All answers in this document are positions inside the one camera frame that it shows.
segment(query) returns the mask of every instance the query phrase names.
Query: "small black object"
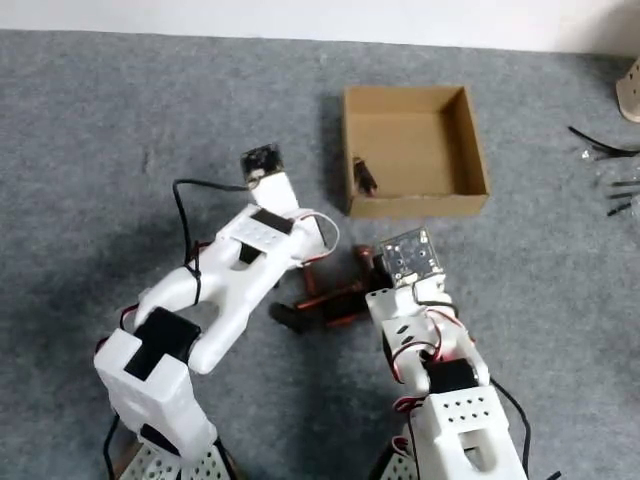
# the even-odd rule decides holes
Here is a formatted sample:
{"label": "small black object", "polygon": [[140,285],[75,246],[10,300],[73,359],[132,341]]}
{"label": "small black object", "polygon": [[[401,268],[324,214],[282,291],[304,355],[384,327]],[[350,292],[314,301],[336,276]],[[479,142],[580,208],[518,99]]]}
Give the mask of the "small black object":
{"label": "small black object", "polygon": [[286,233],[287,235],[289,235],[291,230],[293,230],[293,220],[271,213],[269,210],[265,210],[264,208],[261,208],[251,215],[251,218],[260,223],[264,223],[268,227],[278,230],[279,232]]}
{"label": "small black object", "polygon": [[148,425],[146,423],[142,425],[142,428],[140,429],[140,436],[143,438],[146,438],[154,445],[157,445],[160,448],[163,448],[167,452],[180,456],[180,452],[178,451],[176,446],[173,443],[171,443],[167,439],[167,437],[162,435],[159,431],[157,431],[151,425]]}
{"label": "small black object", "polygon": [[630,158],[640,154],[640,150],[627,150],[624,148],[612,147],[611,145],[607,145],[606,143],[600,142],[595,138],[588,136],[587,134],[581,132],[577,128],[574,128],[574,127],[568,127],[568,128],[569,128],[569,131],[574,135],[577,135],[583,140],[586,140],[587,142],[591,143],[594,150],[598,150],[600,152],[603,152],[609,155],[609,157],[606,157],[606,158]]}
{"label": "small black object", "polygon": [[612,182],[612,187],[637,187],[640,185],[640,180],[624,180],[619,182]]}
{"label": "small black object", "polygon": [[371,170],[369,170],[367,164],[364,163],[364,160],[360,157],[353,159],[353,174],[358,188],[370,197],[374,196],[378,190],[378,184],[376,183],[376,179],[373,178]]}
{"label": "small black object", "polygon": [[626,192],[626,193],[616,193],[613,195],[608,195],[607,198],[609,200],[620,200],[621,198],[633,198],[635,195],[638,195],[640,192]]}
{"label": "small black object", "polygon": [[249,184],[284,170],[280,150],[275,143],[249,150],[240,161],[244,178]]}
{"label": "small black object", "polygon": [[429,392],[446,393],[478,386],[476,373],[469,362],[460,358],[448,362],[424,362],[429,375]]}
{"label": "small black object", "polygon": [[187,363],[191,345],[200,332],[199,326],[185,318],[156,308],[134,333],[142,345],[127,363],[125,372],[145,381],[165,353]]}
{"label": "small black object", "polygon": [[613,217],[614,215],[617,215],[620,212],[623,212],[624,210],[628,210],[631,208],[631,202],[628,203],[623,203],[622,205],[618,205],[616,208],[609,210],[607,212],[607,217]]}

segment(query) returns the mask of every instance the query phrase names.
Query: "cardboard box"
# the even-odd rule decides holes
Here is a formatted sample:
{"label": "cardboard box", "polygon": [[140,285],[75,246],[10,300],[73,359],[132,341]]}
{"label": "cardboard box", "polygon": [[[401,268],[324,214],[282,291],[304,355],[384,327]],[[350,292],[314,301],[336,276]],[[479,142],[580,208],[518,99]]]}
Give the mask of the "cardboard box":
{"label": "cardboard box", "polygon": [[[348,212],[353,217],[472,215],[489,197],[464,87],[350,87],[344,96]],[[378,190],[359,190],[361,158]]]}

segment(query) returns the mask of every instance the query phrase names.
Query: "black cable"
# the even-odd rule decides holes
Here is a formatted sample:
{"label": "black cable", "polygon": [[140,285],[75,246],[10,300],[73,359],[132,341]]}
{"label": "black cable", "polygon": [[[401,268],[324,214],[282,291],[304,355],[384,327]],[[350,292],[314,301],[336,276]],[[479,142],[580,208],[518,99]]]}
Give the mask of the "black cable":
{"label": "black cable", "polygon": [[456,318],[458,318],[460,315],[460,311],[458,310],[458,307],[450,302],[438,302],[436,300],[418,300],[418,292],[416,291],[416,284],[414,283],[411,286],[411,295],[413,296],[413,301],[416,302],[418,305],[422,305],[423,307],[447,307],[453,310],[453,314],[455,315]]}
{"label": "black cable", "polygon": [[418,480],[420,480],[420,462],[418,462],[418,451],[416,449],[416,437],[413,435],[413,427],[411,426],[411,410],[409,411],[409,413],[407,413],[407,426],[409,427],[409,435],[411,436],[411,446],[413,447],[413,460],[416,462],[416,476],[418,477]]}
{"label": "black cable", "polygon": [[[178,207],[178,214],[180,215],[180,223],[182,224],[182,234],[184,236],[184,267],[191,273],[193,278],[196,280],[196,296],[193,302],[194,305],[197,305],[200,301],[200,291],[202,290],[202,282],[200,280],[201,272],[200,272],[200,245],[196,241],[193,245],[191,244],[191,232],[189,230],[189,220],[187,219],[187,212],[184,209],[184,204],[182,203],[182,198],[180,197],[180,191],[178,187],[180,185],[196,185],[198,187],[207,187],[214,188],[216,190],[222,190],[224,192],[246,192],[249,190],[249,187],[242,185],[224,185],[222,183],[216,182],[208,182],[205,180],[196,180],[194,178],[179,178],[173,181],[171,189],[173,191],[173,198],[176,201],[176,206]],[[189,265],[191,261],[191,251],[194,250],[194,260],[195,260],[195,268]]]}
{"label": "black cable", "polygon": [[524,424],[524,446],[522,448],[522,469],[524,470],[525,475],[529,478],[529,450],[531,449],[531,424],[529,423],[529,419],[527,418],[527,414],[524,409],[520,406],[518,401],[515,399],[513,395],[511,395],[506,388],[500,385],[494,378],[491,378],[491,383],[496,387],[500,393],[502,393],[507,400],[511,402],[511,404],[515,407],[515,409],[520,414],[520,418],[522,419],[522,423]]}
{"label": "black cable", "polygon": [[578,130],[577,128],[574,128],[574,127],[568,127],[568,128],[569,128],[569,131],[574,135],[577,135],[583,140],[590,142],[594,146],[594,148],[599,147],[599,148],[596,148],[596,150],[600,150],[602,152],[608,153],[614,158],[615,157],[635,157],[640,153],[640,150],[627,150],[624,148],[612,147],[611,145],[607,145],[606,143],[600,142],[595,138],[590,137],[589,135]]}
{"label": "black cable", "polygon": [[249,187],[243,185],[224,185],[222,183],[207,182],[204,180],[196,180],[194,178],[178,178],[173,181],[171,189],[173,190],[173,198],[176,200],[176,206],[178,207],[178,213],[180,214],[180,223],[182,223],[182,233],[184,235],[184,263],[187,264],[189,263],[189,253],[192,248],[191,232],[189,231],[187,213],[185,212],[182,198],[180,198],[180,191],[178,190],[180,185],[196,185],[199,187],[214,188],[224,192],[246,192],[249,190]]}
{"label": "black cable", "polygon": [[104,439],[104,445],[102,446],[102,455],[104,455],[104,463],[107,465],[109,480],[115,480],[116,478],[116,474],[113,471],[113,463],[111,462],[111,456],[109,455],[109,445],[111,445],[111,440],[113,440],[113,434],[116,432],[116,428],[118,428],[118,423],[120,423],[120,415],[116,413],[113,416],[113,422],[111,422],[111,427],[109,428],[107,437]]}

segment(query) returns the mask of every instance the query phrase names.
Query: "red wire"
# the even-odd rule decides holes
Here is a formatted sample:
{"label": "red wire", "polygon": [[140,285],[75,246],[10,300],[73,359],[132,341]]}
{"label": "red wire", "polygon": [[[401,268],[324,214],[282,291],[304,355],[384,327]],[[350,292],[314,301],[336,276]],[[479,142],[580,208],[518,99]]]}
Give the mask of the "red wire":
{"label": "red wire", "polygon": [[134,310],[138,309],[138,304],[136,303],[135,305],[129,305],[127,308],[125,308],[124,310],[122,310],[122,313],[120,313],[120,328],[122,330],[124,330],[124,319],[125,317],[133,312]]}
{"label": "red wire", "polygon": [[437,308],[433,308],[433,307],[428,307],[427,312],[436,312],[438,315],[446,318],[447,320],[449,320],[451,323],[453,323],[454,325],[457,325],[460,328],[464,328],[466,330],[466,327],[464,326],[464,324],[458,320],[455,317],[452,317],[451,315],[448,315],[446,313],[444,313],[442,310],[438,310]]}
{"label": "red wire", "polygon": [[398,369],[396,368],[396,359],[398,358],[398,355],[400,355],[402,352],[404,352],[408,348],[415,347],[415,346],[418,346],[418,345],[430,346],[430,347],[434,348],[434,351],[437,350],[437,347],[433,343],[425,342],[425,341],[422,341],[422,340],[417,340],[415,342],[409,342],[409,343],[401,346],[391,356],[391,367],[392,367],[391,368],[391,372],[393,373],[393,378],[396,380],[396,382],[404,384],[404,382],[402,380],[400,380],[400,376],[398,375]]}

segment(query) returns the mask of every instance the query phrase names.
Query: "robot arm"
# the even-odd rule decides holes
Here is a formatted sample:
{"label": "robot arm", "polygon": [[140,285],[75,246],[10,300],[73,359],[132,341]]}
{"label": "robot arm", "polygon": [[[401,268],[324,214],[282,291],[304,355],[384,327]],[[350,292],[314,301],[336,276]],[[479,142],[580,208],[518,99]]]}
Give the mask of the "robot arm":
{"label": "robot arm", "polygon": [[418,475],[526,480],[487,365],[444,291],[427,231],[381,248],[393,288],[369,293],[367,304],[394,376],[407,388],[396,409],[409,415],[406,438]]}
{"label": "robot arm", "polygon": [[[94,357],[122,422],[182,465],[199,462],[217,440],[194,398],[189,368],[209,373],[282,275],[328,253],[315,213],[299,208],[277,150],[249,152],[243,166],[258,205],[242,210],[188,266],[143,292],[135,332],[117,329]],[[204,331],[174,313],[199,301],[219,308]]]}

